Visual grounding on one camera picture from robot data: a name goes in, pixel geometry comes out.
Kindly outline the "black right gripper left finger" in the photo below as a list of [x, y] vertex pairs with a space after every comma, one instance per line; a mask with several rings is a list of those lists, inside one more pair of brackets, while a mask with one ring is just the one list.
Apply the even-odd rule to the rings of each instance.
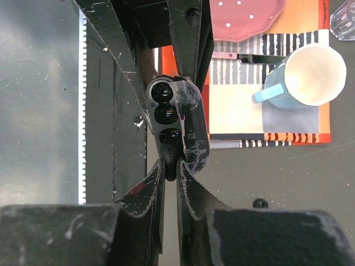
[[164, 163], [111, 204], [1, 207], [2, 265], [156, 265]]

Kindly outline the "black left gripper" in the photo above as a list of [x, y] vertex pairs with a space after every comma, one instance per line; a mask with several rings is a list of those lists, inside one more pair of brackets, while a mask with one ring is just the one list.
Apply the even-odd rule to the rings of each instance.
[[75, 3], [118, 64], [149, 127], [146, 86], [151, 81], [150, 48], [172, 43], [179, 75], [189, 77], [197, 86], [205, 84], [214, 51], [209, 0]]

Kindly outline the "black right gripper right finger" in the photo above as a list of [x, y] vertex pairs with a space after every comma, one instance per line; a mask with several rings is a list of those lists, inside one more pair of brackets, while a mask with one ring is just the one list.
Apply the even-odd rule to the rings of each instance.
[[354, 251], [322, 211], [234, 209], [176, 167], [181, 265], [353, 265]]

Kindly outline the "black taped earbud charging case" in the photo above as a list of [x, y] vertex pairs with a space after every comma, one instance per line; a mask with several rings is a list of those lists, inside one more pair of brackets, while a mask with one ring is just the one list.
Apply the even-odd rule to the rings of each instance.
[[176, 179], [182, 158], [193, 174], [200, 172], [210, 155], [204, 104], [190, 78], [160, 75], [146, 90], [149, 116], [165, 178]]

